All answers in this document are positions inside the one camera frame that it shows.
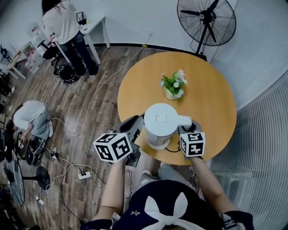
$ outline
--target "fan grille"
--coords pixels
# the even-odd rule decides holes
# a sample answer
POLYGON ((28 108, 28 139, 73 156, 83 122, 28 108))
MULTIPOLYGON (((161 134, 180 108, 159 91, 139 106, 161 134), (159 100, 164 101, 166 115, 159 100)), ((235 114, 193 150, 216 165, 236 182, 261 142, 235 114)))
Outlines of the fan grille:
MULTIPOLYGON (((214 0, 179 0, 178 17, 184 30, 196 41, 200 42, 204 25, 199 16, 181 12, 181 10, 191 10, 202 12, 213 3, 214 0)), ((216 42, 210 36, 209 30, 206 31, 202 44, 218 46, 227 43, 233 37, 236 30, 236 17, 231 5, 226 0, 219 0, 213 10, 214 20, 210 22, 216 42)))

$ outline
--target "round wooden table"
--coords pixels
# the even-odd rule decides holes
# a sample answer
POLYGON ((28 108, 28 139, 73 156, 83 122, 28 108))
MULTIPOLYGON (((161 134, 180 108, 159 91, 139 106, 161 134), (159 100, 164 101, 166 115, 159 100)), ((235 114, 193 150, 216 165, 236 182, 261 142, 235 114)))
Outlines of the round wooden table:
MULTIPOLYGON (((118 93, 118 113, 121 121, 144 113, 151 105, 166 103, 179 115, 190 116, 205 132, 204 160, 217 155, 228 143, 236 125, 236 103, 230 86, 222 74, 204 60, 186 53, 163 52, 148 56, 136 63, 125 75, 118 93), (161 74, 171 77, 184 70, 188 83, 182 98, 169 101, 160 86, 161 74)), ((135 142, 153 158, 170 164, 190 165, 182 151, 152 149, 147 131, 135 142)), ((169 150, 178 149, 178 135, 173 135, 169 150)))

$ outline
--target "white bow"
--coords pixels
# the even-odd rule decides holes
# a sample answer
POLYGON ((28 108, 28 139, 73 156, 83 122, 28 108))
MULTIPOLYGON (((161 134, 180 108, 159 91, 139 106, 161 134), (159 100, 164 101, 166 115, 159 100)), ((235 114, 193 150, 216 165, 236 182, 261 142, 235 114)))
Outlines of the white bow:
POLYGON ((153 225, 147 226, 142 230, 162 230, 165 226, 169 225, 180 226, 187 230, 204 230, 203 228, 194 223, 180 219, 185 214, 187 206, 187 198, 184 193, 181 192, 176 199, 173 216, 166 216, 159 212, 156 201, 151 196, 148 196, 144 210, 149 216, 158 220, 158 222, 153 225))

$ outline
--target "kettle lid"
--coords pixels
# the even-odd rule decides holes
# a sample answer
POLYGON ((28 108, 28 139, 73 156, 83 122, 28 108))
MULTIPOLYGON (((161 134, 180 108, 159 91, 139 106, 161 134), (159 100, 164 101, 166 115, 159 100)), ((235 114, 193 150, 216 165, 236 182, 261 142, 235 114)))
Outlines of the kettle lid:
POLYGON ((178 124, 177 111, 165 103, 150 106, 144 116, 146 129, 157 137, 171 135, 178 128, 178 124))

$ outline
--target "potted flower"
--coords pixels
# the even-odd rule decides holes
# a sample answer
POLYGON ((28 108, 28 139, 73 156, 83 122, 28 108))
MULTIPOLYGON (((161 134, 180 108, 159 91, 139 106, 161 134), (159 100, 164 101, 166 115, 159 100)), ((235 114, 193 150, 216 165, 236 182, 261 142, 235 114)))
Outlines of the potted flower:
POLYGON ((168 78, 163 73, 161 75, 162 80, 160 85, 164 86, 164 93, 168 100, 176 100, 184 94, 183 86, 187 84, 187 80, 184 79, 184 72, 183 70, 178 70, 177 72, 173 73, 171 78, 168 78))

